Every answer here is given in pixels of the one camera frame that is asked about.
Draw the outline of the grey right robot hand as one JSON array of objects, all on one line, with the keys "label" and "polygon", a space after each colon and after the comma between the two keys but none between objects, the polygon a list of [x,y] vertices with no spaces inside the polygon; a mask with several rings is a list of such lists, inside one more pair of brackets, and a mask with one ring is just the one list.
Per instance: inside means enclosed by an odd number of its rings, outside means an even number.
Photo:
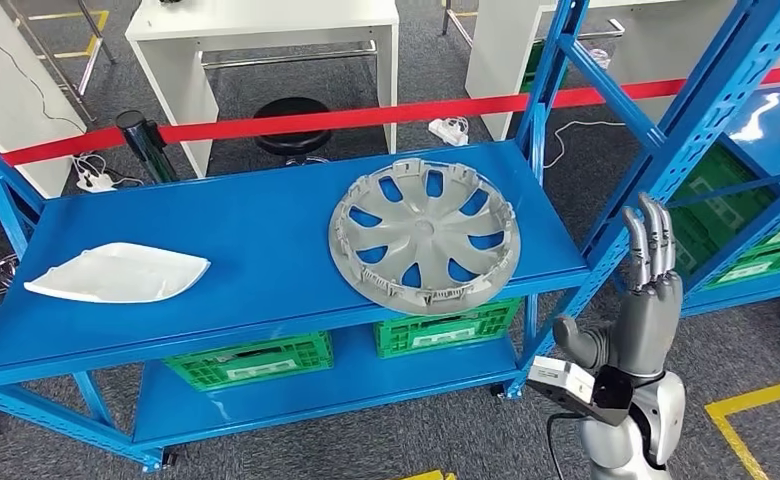
[{"label": "grey right robot hand", "polygon": [[632,285],[621,298],[619,317],[604,326],[581,329],[574,319],[559,316],[553,325],[555,343],[584,369],[604,365],[641,378],[664,371],[667,353],[680,320],[683,284],[674,270],[676,241],[671,215],[642,192],[635,210],[622,210],[630,235]]}]

